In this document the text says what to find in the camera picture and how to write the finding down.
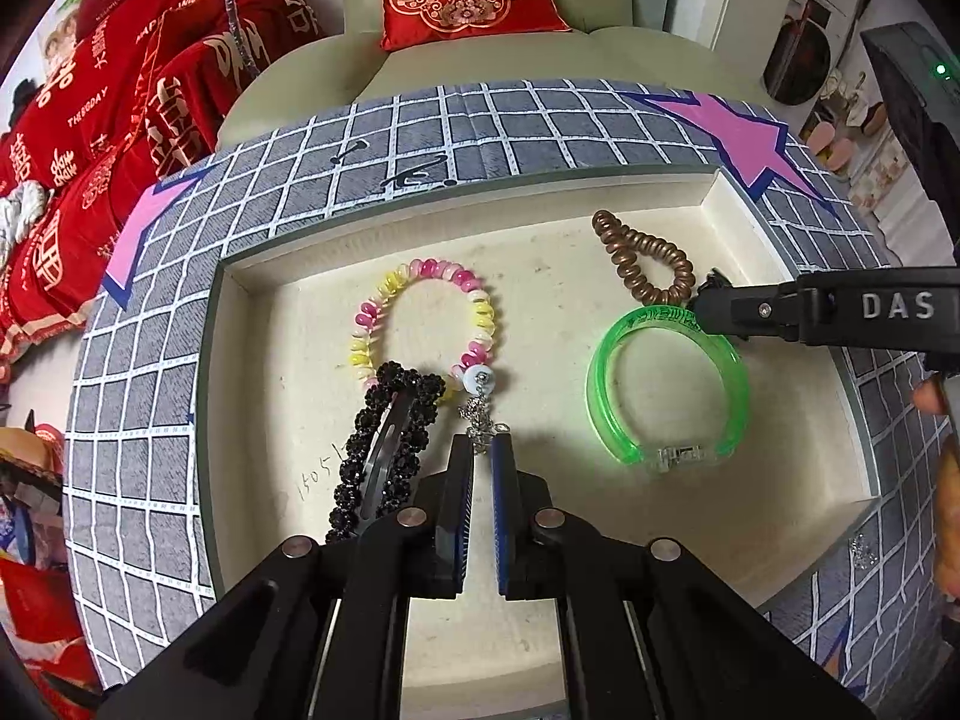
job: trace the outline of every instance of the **floor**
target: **floor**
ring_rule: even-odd
[[[22,426],[33,409],[37,424],[65,430],[81,338],[83,332],[79,330],[57,336],[34,346],[13,365],[8,426]]]

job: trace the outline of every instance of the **white bead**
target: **white bead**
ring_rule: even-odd
[[[480,373],[486,373],[488,376],[486,383],[483,385],[483,391],[489,395],[496,386],[496,374],[487,365],[471,365],[464,371],[464,389],[471,395],[479,395],[481,388],[479,382],[477,382],[477,375]]]

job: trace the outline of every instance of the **white cloth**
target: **white cloth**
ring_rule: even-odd
[[[0,197],[0,268],[7,264],[13,247],[24,241],[42,217],[49,197],[38,181],[24,181],[11,194]]]

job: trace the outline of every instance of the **white tray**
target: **white tray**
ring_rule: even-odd
[[[517,464],[544,476],[556,505],[605,535],[634,543],[678,538],[759,604],[856,523],[870,505],[868,474],[827,349],[778,340],[741,346],[751,421],[721,466],[659,476],[607,455],[587,418],[584,380],[603,333],[637,305],[590,228],[598,208],[675,242],[698,277],[717,266],[735,284],[791,278],[720,173],[419,199],[334,220],[227,264],[211,298],[216,319],[203,350],[206,420],[198,440],[221,587],[287,536],[323,542],[339,481],[334,447],[347,440],[363,401],[347,363],[353,317],[387,269],[418,256],[463,263],[486,279],[500,328],[496,417],[512,426]],[[466,317],[458,290],[418,284],[392,308],[385,354],[407,367],[445,370],[464,350]],[[443,468],[449,438],[462,429],[453,410],[442,411],[421,457],[424,473]],[[485,457],[472,510],[464,594],[411,604],[406,717],[482,717],[563,699],[552,603],[506,603],[496,593]]]

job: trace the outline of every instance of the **screw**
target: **screw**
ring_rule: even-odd
[[[426,512],[416,506],[408,506],[397,512],[397,522],[404,528],[416,528],[426,522]]]
[[[313,541],[310,541],[307,536],[290,536],[280,546],[280,549],[287,557],[303,557],[310,554],[310,550],[313,549]]]
[[[541,528],[559,528],[566,522],[566,515],[559,509],[541,509],[534,516],[534,522]]]
[[[672,538],[658,538],[650,545],[650,554],[663,562],[674,562],[680,557],[680,544]]]

